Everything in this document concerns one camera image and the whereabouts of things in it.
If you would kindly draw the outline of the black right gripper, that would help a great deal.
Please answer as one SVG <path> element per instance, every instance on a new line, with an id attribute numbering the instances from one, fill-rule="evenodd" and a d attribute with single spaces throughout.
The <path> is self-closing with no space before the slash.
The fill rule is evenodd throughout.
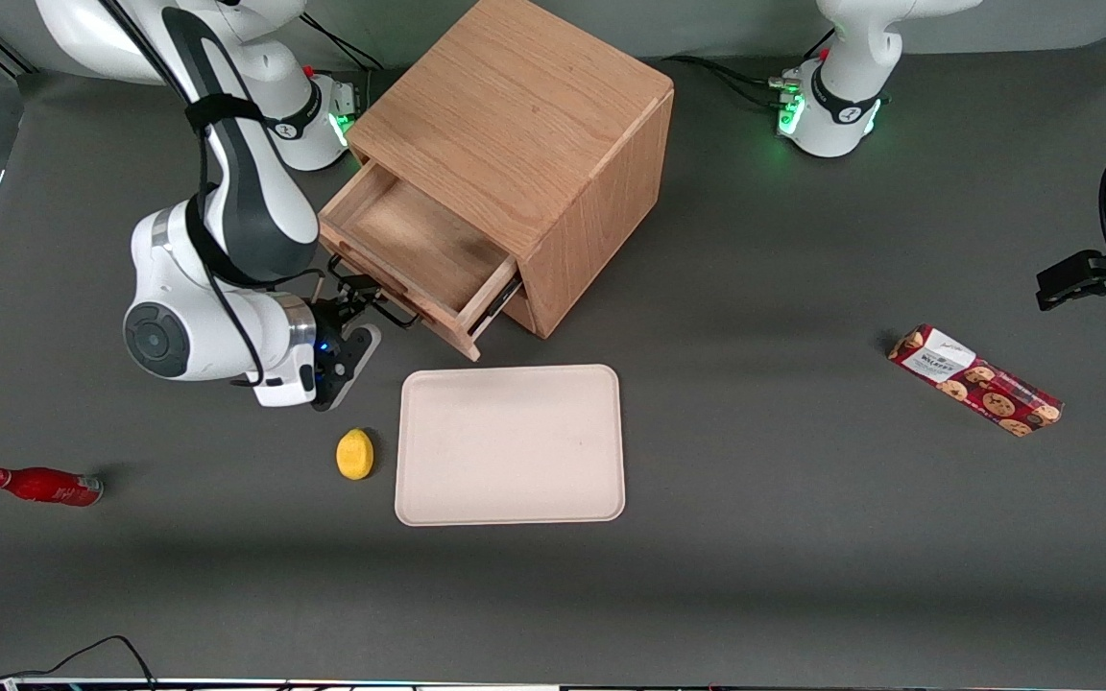
<path id="1" fill-rule="evenodd" d="M 359 379 L 374 350 L 380 346 L 380 328 L 374 324 L 351 324 L 380 299 L 380 287 L 357 289 L 359 275 L 335 275 L 337 293 L 332 302 L 312 302 L 315 323 L 313 342 L 313 399 L 319 412 L 338 407 Z"/>

